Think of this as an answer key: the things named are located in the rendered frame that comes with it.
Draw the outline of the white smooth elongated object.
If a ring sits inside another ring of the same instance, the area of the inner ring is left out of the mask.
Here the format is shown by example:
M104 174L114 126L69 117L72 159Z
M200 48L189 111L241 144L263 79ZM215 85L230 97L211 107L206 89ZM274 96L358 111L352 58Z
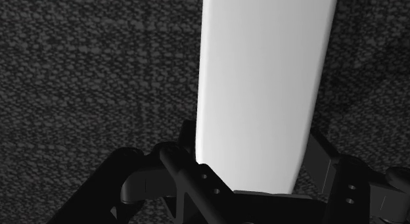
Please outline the white smooth elongated object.
M196 161L232 190L290 194L337 0L203 0Z

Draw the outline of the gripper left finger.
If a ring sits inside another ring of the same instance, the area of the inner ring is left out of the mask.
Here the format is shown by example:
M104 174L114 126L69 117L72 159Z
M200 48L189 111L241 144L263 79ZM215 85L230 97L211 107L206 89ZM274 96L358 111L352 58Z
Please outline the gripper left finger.
M174 224L235 224L233 191L195 159L196 123L176 142L113 151L47 224L129 224L146 200L161 198Z

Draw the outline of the dark grey woven fabric furniture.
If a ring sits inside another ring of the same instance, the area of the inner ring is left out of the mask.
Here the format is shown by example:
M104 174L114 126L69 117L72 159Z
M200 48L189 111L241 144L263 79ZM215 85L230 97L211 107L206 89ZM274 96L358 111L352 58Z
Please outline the dark grey woven fabric furniture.
M202 0L0 0L0 224L47 224L115 149L196 116ZM410 0L337 0L312 126L410 168Z

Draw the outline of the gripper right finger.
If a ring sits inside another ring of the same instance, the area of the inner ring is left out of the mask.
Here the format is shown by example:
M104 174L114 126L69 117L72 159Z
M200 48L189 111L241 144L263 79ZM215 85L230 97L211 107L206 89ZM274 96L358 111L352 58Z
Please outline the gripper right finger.
M322 224L410 224L410 168L379 173L358 157L341 154L321 133L310 133L304 166L329 196Z

